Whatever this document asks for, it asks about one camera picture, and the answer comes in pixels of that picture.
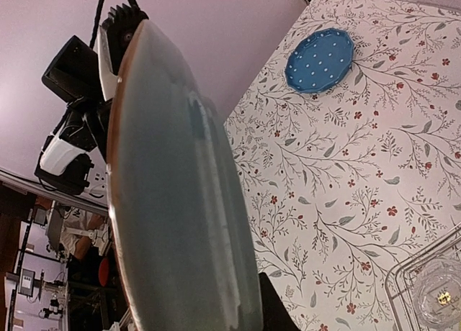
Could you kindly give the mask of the blue polka dot plate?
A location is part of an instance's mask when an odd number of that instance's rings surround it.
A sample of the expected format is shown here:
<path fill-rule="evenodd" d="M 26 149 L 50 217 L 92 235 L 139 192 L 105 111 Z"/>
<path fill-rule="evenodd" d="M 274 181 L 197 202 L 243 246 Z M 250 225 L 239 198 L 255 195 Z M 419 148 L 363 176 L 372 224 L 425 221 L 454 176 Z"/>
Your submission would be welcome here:
<path fill-rule="evenodd" d="M 349 72 L 354 43 L 343 30 L 316 31 L 292 51 L 285 67 L 287 85 L 303 94 L 317 94 L 338 84 Z"/>

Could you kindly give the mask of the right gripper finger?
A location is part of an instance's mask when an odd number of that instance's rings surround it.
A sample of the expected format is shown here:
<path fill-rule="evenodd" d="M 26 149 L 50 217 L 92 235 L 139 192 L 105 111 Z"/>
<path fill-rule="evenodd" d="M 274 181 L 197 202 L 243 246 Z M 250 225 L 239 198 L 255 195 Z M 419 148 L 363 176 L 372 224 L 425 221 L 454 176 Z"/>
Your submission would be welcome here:
<path fill-rule="evenodd" d="M 273 287 L 268 275 L 259 274 L 263 311 L 263 331 L 299 331 Z"/>

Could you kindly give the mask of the pale green flower plate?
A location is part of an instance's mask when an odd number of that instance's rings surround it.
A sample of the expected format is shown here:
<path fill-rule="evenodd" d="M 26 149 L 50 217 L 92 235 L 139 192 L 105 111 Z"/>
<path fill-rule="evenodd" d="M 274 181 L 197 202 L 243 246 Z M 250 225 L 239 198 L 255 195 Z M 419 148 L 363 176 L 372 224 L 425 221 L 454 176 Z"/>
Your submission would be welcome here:
<path fill-rule="evenodd" d="M 142 21 L 120 66 L 108 205 L 139 330 L 261 330 L 254 246 L 223 122 L 182 54 Z"/>

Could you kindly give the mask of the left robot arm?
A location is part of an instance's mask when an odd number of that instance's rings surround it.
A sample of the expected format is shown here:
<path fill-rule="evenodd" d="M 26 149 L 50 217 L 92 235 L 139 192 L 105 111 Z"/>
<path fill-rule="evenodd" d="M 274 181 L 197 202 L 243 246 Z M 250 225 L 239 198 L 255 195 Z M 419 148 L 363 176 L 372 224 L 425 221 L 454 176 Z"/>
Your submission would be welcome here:
<path fill-rule="evenodd" d="M 88 194 L 101 199 L 106 194 L 103 173 L 95 168 L 89 154 L 98 150 L 107 158 L 107 137 L 111 104 L 77 110 L 68 107 L 41 149 L 35 176 L 40 183 L 71 196 Z"/>

